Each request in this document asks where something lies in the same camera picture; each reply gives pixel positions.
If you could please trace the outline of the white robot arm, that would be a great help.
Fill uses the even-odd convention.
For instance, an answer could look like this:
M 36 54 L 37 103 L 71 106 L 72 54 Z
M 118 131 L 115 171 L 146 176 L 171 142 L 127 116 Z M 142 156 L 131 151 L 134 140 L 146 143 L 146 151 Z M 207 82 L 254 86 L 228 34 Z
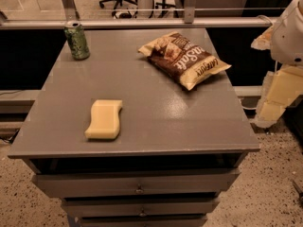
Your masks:
M 303 0 L 293 0 L 251 47 L 269 49 L 281 64 L 263 80 L 254 119 L 258 127 L 270 128 L 303 93 Z

